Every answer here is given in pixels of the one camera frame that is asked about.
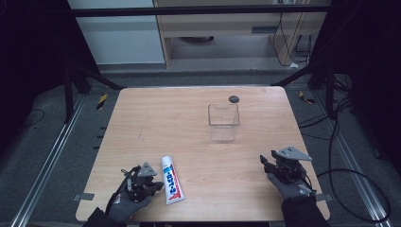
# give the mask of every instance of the wooden table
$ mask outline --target wooden table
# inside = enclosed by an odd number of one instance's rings
[[[238,96],[240,125],[235,141],[210,138],[207,107]],[[166,205],[164,191],[138,212],[137,221],[282,220],[282,199],[266,178],[259,155],[270,162],[272,149],[305,144],[281,87],[129,88],[121,91],[96,157],[78,220],[106,204],[123,180],[121,169],[148,162],[163,181],[162,157],[171,156],[186,199]],[[312,164],[303,162],[321,191]],[[329,218],[324,201],[318,202]]]

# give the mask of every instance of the toothpaste tube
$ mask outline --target toothpaste tube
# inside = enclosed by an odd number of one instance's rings
[[[180,183],[178,182],[177,172],[170,156],[162,158],[162,169],[165,180],[166,205],[185,200]]]

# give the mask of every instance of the transparent box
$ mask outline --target transparent box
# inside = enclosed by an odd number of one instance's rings
[[[212,140],[235,140],[239,126],[239,112],[236,104],[210,104],[209,126]]]

